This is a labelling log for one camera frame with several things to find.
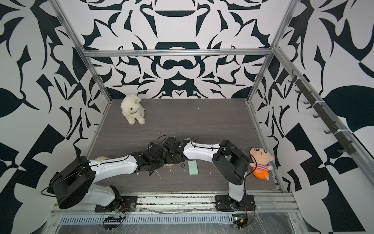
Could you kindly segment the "mint green box lid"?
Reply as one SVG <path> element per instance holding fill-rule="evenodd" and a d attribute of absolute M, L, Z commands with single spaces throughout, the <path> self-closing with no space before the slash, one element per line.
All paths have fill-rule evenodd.
<path fill-rule="evenodd" d="M 188 167 L 189 167 L 189 175 L 190 176 L 195 176 L 195 175 L 199 174 L 197 161 L 195 161 L 195 160 L 188 161 Z"/>

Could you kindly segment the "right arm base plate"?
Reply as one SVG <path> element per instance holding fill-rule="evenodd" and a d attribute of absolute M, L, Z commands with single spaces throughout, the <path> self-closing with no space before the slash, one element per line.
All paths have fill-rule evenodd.
<path fill-rule="evenodd" d="M 228 195 L 215 196 L 215 209 L 220 212 L 254 211 L 255 206 L 253 195 L 245 194 L 241 201 L 236 201 Z"/>

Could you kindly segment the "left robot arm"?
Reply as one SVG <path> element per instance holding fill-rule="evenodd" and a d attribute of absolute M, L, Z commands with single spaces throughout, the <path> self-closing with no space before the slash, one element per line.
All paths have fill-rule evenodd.
<path fill-rule="evenodd" d="M 50 180 L 50 187 L 62 210 L 82 203 L 114 211 L 124 203 L 119 191 L 113 185 L 104 187 L 97 183 L 118 175 L 152 174 L 165 165 L 164 153 L 161 145 L 150 144 L 145 151 L 116 159 L 87 160 L 79 157 Z"/>

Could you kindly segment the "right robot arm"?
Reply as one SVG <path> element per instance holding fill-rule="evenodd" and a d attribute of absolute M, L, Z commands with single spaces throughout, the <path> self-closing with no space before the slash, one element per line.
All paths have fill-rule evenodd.
<path fill-rule="evenodd" d="M 202 160 L 213 163 L 229 182 L 229 197 L 241 202 L 245 193 L 245 177 L 253 160 L 250 153 L 244 153 L 228 140 L 220 144 L 201 144 L 188 138 L 178 141 L 167 138 L 163 143 L 166 149 L 166 164 L 182 163 L 186 160 Z"/>

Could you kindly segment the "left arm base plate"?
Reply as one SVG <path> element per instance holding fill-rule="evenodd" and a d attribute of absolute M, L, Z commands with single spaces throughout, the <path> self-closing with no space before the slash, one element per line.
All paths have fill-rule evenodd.
<path fill-rule="evenodd" d="M 124 196 L 120 199 L 116 198 L 108 206 L 103 207 L 96 205 L 96 213 L 106 213 L 106 212 L 133 212 L 137 207 L 138 196 Z"/>

